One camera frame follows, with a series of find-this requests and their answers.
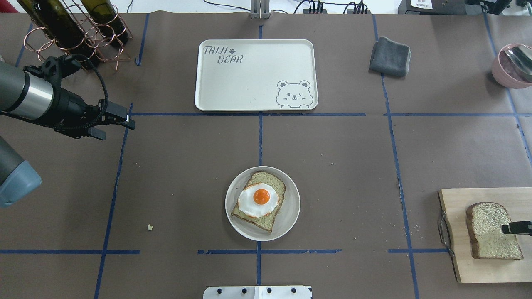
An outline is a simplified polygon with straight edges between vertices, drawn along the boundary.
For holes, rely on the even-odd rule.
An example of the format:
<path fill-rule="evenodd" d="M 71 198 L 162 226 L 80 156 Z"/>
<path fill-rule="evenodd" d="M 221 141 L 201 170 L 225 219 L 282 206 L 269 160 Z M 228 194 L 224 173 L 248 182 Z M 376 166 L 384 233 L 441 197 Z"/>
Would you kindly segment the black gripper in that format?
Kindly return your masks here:
<path fill-rule="evenodd" d="M 60 134 L 74 139 L 82 137 L 106 140 L 106 132 L 97 129 L 100 125 L 120 125 L 129 130 L 135 130 L 135 121 L 131 119 L 128 110 L 114 102 L 108 101 L 108 94 L 104 81 L 97 67 L 90 61 L 88 64 L 99 78 L 104 91 L 104 100 L 100 105 L 88 105 L 76 93 L 61 87 L 62 79 L 81 69 L 81 60 L 88 59 L 82 55 L 63 55 L 48 57 L 41 66 L 27 66 L 25 72 L 51 84 L 52 101 L 50 108 L 40 117 L 30 117 L 28 122 L 49 127 Z"/>

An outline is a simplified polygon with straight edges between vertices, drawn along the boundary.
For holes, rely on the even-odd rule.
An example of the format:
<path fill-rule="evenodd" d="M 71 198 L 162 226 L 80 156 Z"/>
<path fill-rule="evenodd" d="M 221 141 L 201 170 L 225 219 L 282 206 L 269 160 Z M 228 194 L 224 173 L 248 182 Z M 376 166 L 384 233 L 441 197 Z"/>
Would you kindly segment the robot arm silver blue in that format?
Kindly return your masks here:
<path fill-rule="evenodd" d="M 61 87 L 62 80 L 87 62 L 101 84 L 104 97 L 97 105 Z M 53 129 L 65 136 L 105 140 L 99 126 L 120 125 L 135 129 L 128 110 L 108 98 L 108 90 L 97 67 L 82 54 L 50 56 L 40 66 L 19 69 L 1 62 L 1 115 Z M 42 184 L 41 176 L 5 139 L 1 139 L 0 205 L 16 203 Z"/>

